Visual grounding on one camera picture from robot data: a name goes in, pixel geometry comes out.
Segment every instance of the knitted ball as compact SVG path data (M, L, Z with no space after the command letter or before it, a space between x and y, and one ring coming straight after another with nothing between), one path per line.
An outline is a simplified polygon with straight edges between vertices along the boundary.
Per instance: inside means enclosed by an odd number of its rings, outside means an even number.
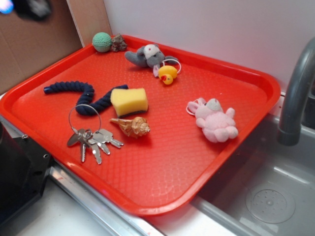
M92 44L98 52L105 53L110 50L112 39L109 34L100 32L94 35Z

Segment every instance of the yellow sponge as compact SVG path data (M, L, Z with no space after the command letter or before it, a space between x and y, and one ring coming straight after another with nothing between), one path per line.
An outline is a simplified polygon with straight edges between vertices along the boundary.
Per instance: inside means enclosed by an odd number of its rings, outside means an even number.
M115 88L112 90L110 101L119 118L131 114L144 113L149 106L144 88Z

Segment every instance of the pink teddy bear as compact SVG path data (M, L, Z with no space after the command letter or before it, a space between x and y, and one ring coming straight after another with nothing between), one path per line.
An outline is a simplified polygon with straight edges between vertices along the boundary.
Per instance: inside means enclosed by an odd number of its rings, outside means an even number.
M189 102L187 112L196 116L197 126L202 128L203 134L210 142L223 143L238 135L233 119L235 110L229 108L224 113L219 101L215 98L210 99L207 103L203 98Z

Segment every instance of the plastic tray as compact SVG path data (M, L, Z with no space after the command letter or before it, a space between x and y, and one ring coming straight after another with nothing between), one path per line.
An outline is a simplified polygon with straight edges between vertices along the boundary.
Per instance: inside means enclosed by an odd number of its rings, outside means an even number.
M128 51L151 43L124 38ZM124 52L98 53L89 45L7 92L0 101L0 113L122 209L142 216L171 211L189 202L229 158L277 102L280 87L262 72L163 45L160 49L182 63L181 73L170 86L154 78L150 68L127 61ZM140 116L148 120L151 132L138 139L127 137L109 122L116 117L111 106L100 113L102 128L125 145L121 149L108 145L111 154L101 152L101 165L88 149L81 163L80 145L66 145L73 134L68 115L81 93L43 92L55 82L77 80L94 87L95 101L119 85L144 88L149 109ZM195 117L186 112L187 103L200 97L217 98L224 111L235 109L236 139L213 144L204 137ZM97 117L71 114L77 129L98 129Z

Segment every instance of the seashell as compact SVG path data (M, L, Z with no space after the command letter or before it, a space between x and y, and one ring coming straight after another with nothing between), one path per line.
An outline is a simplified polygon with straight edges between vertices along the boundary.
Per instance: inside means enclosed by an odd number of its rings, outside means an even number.
M146 135L150 132L149 124L147 120L142 117L136 117L134 119L110 119L111 122L118 124L119 128L128 137L138 138Z

